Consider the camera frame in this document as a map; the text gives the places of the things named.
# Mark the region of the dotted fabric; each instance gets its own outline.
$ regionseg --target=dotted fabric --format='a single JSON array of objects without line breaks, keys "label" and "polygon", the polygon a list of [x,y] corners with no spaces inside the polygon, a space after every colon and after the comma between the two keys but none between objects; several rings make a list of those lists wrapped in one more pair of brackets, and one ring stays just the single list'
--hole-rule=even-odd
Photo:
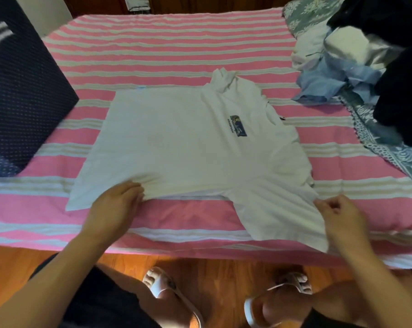
[{"label": "dotted fabric", "polygon": [[16,0],[0,0],[0,177],[21,172],[78,96]]}]

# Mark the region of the bed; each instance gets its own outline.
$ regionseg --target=bed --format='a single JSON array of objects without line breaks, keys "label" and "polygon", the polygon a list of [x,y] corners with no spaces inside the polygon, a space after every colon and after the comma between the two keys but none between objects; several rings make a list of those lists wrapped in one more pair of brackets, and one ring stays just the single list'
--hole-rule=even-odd
[{"label": "bed", "polygon": [[[412,268],[412,180],[359,142],[338,101],[291,100],[299,90],[290,55],[296,40],[281,8],[222,14],[79,17],[44,39],[80,101],[28,167],[0,179],[0,245],[61,250],[87,210],[65,212],[69,192],[98,136],[116,90],[201,86],[221,67],[263,89],[294,125],[322,198],[341,192],[370,217],[378,254]],[[254,241],[230,201],[151,200],[112,253],[255,259],[336,265],[340,258],[292,241]]]}]

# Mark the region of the wooden floor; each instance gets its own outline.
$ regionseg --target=wooden floor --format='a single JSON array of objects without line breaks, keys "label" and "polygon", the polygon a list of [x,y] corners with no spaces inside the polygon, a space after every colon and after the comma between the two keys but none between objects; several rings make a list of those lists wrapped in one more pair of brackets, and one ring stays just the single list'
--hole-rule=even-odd
[{"label": "wooden floor", "polygon": [[[0,247],[0,305],[22,287],[34,269],[53,252]],[[175,259],[166,256],[105,254],[101,260],[124,274],[141,279],[154,265],[165,269],[203,313],[208,328],[248,327],[244,299],[272,286],[272,277],[286,264],[255,261]],[[314,291],[351,279],[346,268],[305,267]],[[299,327],[286,323],[282,328]]]}]

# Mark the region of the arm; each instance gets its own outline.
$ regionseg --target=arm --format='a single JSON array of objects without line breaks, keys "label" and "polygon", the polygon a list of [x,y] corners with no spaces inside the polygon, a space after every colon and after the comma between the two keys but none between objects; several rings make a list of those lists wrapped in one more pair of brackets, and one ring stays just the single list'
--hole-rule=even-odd
[{"label": "arm", "polygon": [[314,204],[381,327],[412,328],[412,295],[373,252],[366,215],[344,195]]},{"label": "arm", "polygon": [[132,182],[103,193],[93,203],[81,232],[0,307],[0,327],[57,327],[89,271],[130,227],[142,198],[143,188]]}]

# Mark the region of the white sandal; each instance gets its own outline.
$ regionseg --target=white sandal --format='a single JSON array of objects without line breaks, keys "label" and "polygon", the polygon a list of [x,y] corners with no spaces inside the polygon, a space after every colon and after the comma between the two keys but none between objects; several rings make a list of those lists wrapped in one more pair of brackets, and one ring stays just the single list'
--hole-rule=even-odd
[{"label": "white sandal", "polygon": [[[151,270],[153,270],[154,272],[159,272],[159,276],[154,279],[153,284],[151,285],[151,287],[149,287],[151,293],[153,294],[153,296],[155,298],[158,298],[160,293],[162,291],[165,290],[171,290],[173,291],[179,298],[180,300],[186,305],[186,307],[196,316],[197,321],[198,321],[198,326],[199,328],[203,328],[205,326],[204,324],[204,320],[202,317],[202,314],[200,313],[200,311],[194,306],[193,303],[191,303],[184,295],[183,293],[180,292],[180,290],[177,288],[176,284],[174,283],[174,281],[168,276],[168,274],[159,267],[153,267]],[[151,270],[149,270],[146,274],[146,276],[151,276],[149,275],[149,273],[151,272]]]},{"label": "white sandal", "polygon": [[273,328],[273,327],[277,327],[279,324],[274,324],[272,326],[260,326],[258,323],[256,323],[256,319],[255,319],[255,315],[253,313],[253,302],[254,300],[256,300],[258,297],[261,297],[263,295],[265,295],[267,292],[283,287],[283,286],[293,286],[296,287],[297,290],[300,293],[306,293],[308,295],[312,295],[312,288],[310,285],[307,285],[305,287],[303,287],[303,283],[306,283],[308,281],[308,277],[304,274],[301,273],[297,273],[297,272],[292,272],[292,273],[288,273],[285,274],[284,276],[282,276],[279,281],[279,284],[275,285],[274,287],[271,287],[269,289],[267,289],[264,292],[261,292],[260,294],[258,294],[255,297],[252,298],[247,298],[244,302],[244,313],[245,313],[245,318],[248,322],[248,324],[250,325],[250,327],[252,328]]}]

